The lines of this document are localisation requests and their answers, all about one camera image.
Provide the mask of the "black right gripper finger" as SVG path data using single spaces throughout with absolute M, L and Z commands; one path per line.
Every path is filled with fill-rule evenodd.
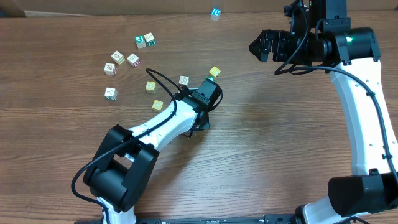
M 250 53 L 252 53 L 259 61 L 267 62 L 269 53 L 267 49 L 263 49 L 261 47 L 250 47 Z
M 274 31 L 267 29 L 263 30 L 259 36 L 250 44 L 251 47 L 263 47 L 267 45 L 268 42 L 274 40 Z

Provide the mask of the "yellow-top wooden block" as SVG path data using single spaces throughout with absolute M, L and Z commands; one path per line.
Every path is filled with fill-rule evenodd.
M 214 66 L 210 69 L 209 74 L 211 77 L 217 77 L 220 74 L 220 72 L 221 70 L 218 67 Z

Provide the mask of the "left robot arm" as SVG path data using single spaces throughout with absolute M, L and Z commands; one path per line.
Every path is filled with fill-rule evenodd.
M 208 114 L 219 90 L 184 90 L 146 123 L 130 129 L 120 125 L 106 134 L 93 160 L 77 174 L 83 176 L 103 209 L 102 223 L 135 223 L 134 206 L 154 170 L 160 151 L 178 135 L 208 129 Z

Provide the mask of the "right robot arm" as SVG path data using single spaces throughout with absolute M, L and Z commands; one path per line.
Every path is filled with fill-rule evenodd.
M 327 195 L 299 207 L 292 223 L 348 223 L 397 208 L 397 139 L 382 90 L 374 31 L 264 30 L 249 51 L 262 62 L 288 63 L 296 75 L 327 72 L 346 119 L 352 174 L 330 179 Z

